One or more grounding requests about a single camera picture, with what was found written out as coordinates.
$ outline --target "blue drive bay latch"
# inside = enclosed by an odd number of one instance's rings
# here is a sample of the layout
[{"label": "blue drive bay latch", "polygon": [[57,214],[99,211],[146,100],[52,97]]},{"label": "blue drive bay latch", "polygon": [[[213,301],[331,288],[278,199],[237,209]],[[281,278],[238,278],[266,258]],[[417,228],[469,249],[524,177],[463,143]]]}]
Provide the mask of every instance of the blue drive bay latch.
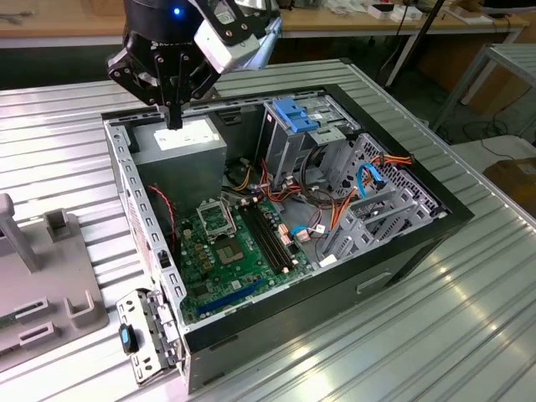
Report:
[{"label": "blue drive bay latch", "polygon": [[316,130],[320,127],[320,123],[311,120],[306,109],[299,106],[292,98],[274,100],[274,107],[294,132]]}]

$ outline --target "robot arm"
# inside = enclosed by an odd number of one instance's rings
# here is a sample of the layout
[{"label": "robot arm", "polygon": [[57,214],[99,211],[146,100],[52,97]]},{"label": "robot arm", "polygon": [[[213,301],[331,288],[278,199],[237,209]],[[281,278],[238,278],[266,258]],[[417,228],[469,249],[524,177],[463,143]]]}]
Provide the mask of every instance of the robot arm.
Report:
[{"label": "robot arm", "polygon": [[220,75],[265,67],[281,31],[272,0],[126,0],[125,11],[123,50],[108,75],[158,105],[170,129],[182,128],[183,106]]}]

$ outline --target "ribbed aluminum surface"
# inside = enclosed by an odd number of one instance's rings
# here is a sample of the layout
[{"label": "ribbed aluminum surface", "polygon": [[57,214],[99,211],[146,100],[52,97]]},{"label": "ribbed aluminum surface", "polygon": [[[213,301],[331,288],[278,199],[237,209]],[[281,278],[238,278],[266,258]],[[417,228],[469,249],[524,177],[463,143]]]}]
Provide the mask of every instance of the ribbed aluminum surface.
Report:
[{"label": "ribbed aluminum surface", "polygon": [[536,86],[536,44],[494,44],[488,52],[514,74]]},{"label": "ribbed aluminum surface", "polygon": [[[406,281],[190,399],[534,400],[533,220],[352,65],[271,66],[225,76],[217,88],[243,95],[328,83],[346,90],[476,218]],[[149,284],[116,195],[99,114],[140,103],[97,82],[3,92],[0,105],[0,190],[11,193],[21,223],[59,206],[80,217],[111,321],[0,373],[0,400],[187,400],[176,374],[139,390],[117,336],[116,300]]]}]

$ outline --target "green motherboard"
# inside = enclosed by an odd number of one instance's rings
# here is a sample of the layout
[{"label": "green motherboard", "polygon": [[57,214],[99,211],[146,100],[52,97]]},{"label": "green motherboard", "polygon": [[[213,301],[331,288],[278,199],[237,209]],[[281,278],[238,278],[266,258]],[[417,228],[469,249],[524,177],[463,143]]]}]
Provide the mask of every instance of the green motherboard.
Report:
[{"label": "green motherboard", "polygon": [[204,223],[209,229],[216,229],[217,224],[224,225],[227,219],[221,214],[205,216],[205,222],[198,214],[188,216],[180,221],[181,255],[180,274],[188,295],[181,304],[185,322],[193,323],[209,315],[235,306],[248,298],[260,295],[275,286],[293,281],[312,271],[303,251],[297,246],[290,250],[281,242],[277,225],[281,222],[278,213],[268,200],[259,202],[254,208],[265,228],[270,228],[280,242],[280,247],[292,260],[291,269],[278,271],[266,254],[266,247],[260,247],[255,241],[258,221],[251,224],[251,217],[245,222],[242,207],[230,208],[236,232],[232,236],[222,235],[209,241]]}]

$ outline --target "latch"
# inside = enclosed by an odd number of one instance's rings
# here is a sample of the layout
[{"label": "latch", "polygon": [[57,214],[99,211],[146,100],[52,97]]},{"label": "latch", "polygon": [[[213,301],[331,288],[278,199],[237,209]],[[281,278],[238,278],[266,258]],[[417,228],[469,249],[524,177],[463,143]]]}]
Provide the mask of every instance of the latch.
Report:
[{"label": "latch", "polygon": [[175,369],[182,360],[177,324],[160,291],[137,289],[116,304],[119,338],[138,384]]},{"label": "latch", "polygon": [[294,132],[316,130],[320,126],[320,123],[311,120],[306,109],[299,106],[292,98],[274,100],[274,107]]}]

